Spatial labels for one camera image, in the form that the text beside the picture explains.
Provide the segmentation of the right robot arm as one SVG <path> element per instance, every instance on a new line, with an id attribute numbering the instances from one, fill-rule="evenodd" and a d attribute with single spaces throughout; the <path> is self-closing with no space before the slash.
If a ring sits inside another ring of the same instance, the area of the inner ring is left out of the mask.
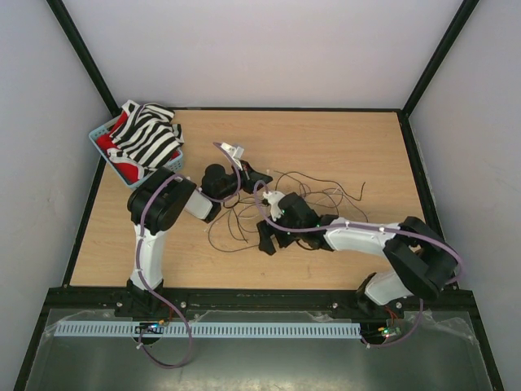
<path id="1" fill-rule="evenodd" d="M 266 191 L 256 203 L 269 207 L 257 225 L 264 253 L 297 243 L 312 251 L 354 251 L 389 261 L 389 271 L 369 274 L 356 290 L 353 307 L 366 317 L 401 298 L 434 301 L 461 269 L 459 255 L 417 217 L 374 224 L 319 215 L 295 192 Z"/>

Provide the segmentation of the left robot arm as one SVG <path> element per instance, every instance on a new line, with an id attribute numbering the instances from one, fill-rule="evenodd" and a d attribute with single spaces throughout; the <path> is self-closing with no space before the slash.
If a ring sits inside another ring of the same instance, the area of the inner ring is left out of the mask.
<path id="1" fill-rule="evenodd" d="M 222 203 L 241 191 L 251 194 L 259 180 L 270 183 L 273 178 L 241 160 L 239 171 L 232 174 L 219 164 L 207 166 L 200 187 L 188 178 L 161 168 L 134 190 L 127 209 L 134 224 L 135 256 L 139 260 L 134 263 L 126 287 L 137 310 L 150 316 L 161 309 L 166 233 L 181 212 L 187 211 L 199 220 L 211 222 L 221 211 Z"/>

